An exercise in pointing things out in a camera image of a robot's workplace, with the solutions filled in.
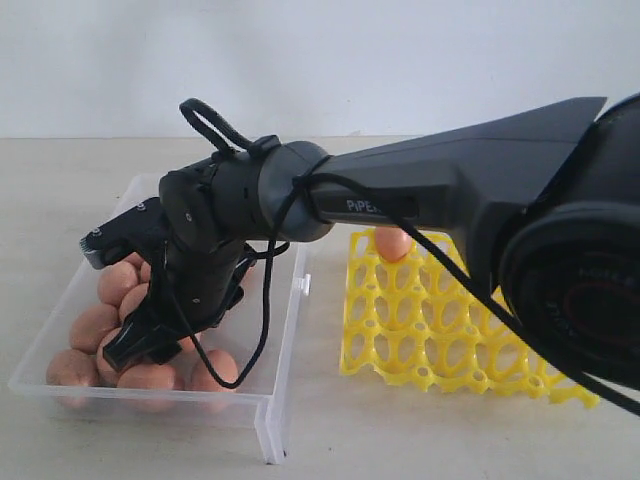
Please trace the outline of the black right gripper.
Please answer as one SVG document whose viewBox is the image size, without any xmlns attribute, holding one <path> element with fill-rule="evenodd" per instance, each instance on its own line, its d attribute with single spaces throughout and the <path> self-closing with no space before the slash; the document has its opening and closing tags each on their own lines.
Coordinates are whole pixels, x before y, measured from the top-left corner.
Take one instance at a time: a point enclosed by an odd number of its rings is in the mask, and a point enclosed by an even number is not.
<svg viewBox="0 0 640 480">
<path fill-rule="evenodd" d="M 188 332 L 217 326 L 244 296 L 240 286 L 257 251 L 244 241 L 225 242 L 210 254 L 183 251 L 170 242 L 153 256 L 148 292 L 103 347 L 114 371 L 147 358 L 162 365 L 178 354 Z"/>
</svg>

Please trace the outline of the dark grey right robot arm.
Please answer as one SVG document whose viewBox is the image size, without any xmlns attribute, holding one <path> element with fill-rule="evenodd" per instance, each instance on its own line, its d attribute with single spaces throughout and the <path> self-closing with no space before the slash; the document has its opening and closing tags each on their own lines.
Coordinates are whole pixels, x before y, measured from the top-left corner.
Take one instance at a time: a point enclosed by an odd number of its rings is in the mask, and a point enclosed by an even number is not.
<svg viewBox="0 0 640 480">
<path fill-rule="evenodd" d="M 103 229 L 98 262 L 132 252 L 148 293 L 106 346 L 115 370 L 172 358 L 219 322 L 252 240 L 311 242 L 337 223 L 447 234 L 440 263 L 536 353 L 631 412 L 639 386 L 639 99 L 564 100 L 357 152 L 249 140 L 201 100 L 181 104 L 214 145 Z"/>
</svg>

